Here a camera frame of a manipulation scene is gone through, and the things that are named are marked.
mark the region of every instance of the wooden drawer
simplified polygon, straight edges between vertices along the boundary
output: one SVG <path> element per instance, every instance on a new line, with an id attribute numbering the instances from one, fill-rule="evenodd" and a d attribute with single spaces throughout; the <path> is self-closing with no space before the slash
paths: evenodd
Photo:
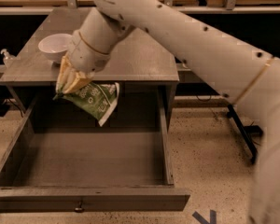
<path id="1" fill-rule="evenodd" d="M 183 210 L 174 187 L 162 92 L 124 89 L 104 127 L 47 89 L 0 165 L 0 212 Z"/>

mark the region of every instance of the speckled floor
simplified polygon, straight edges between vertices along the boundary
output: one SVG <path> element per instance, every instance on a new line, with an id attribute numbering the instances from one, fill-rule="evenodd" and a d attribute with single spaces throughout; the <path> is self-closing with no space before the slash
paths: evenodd
<path id="1" fill-rule="evenodd" d="M 191 193 L 183 212 L 0 214 L 0 224 L 216 223 L 210 222 L 211 210 L 217 214 L 217 224 L 245 223 L 254 167 L 244 140 L 226 118 L 227 108 L 217 101 L 205 105 L 185 99 L 175 100 L 169 130 L 175 185 Z M 0 148 L 15 132 L 20 118 L 16 109 L 0 118 Z M 194 213 L 206 222 L 199 222 Z"/>

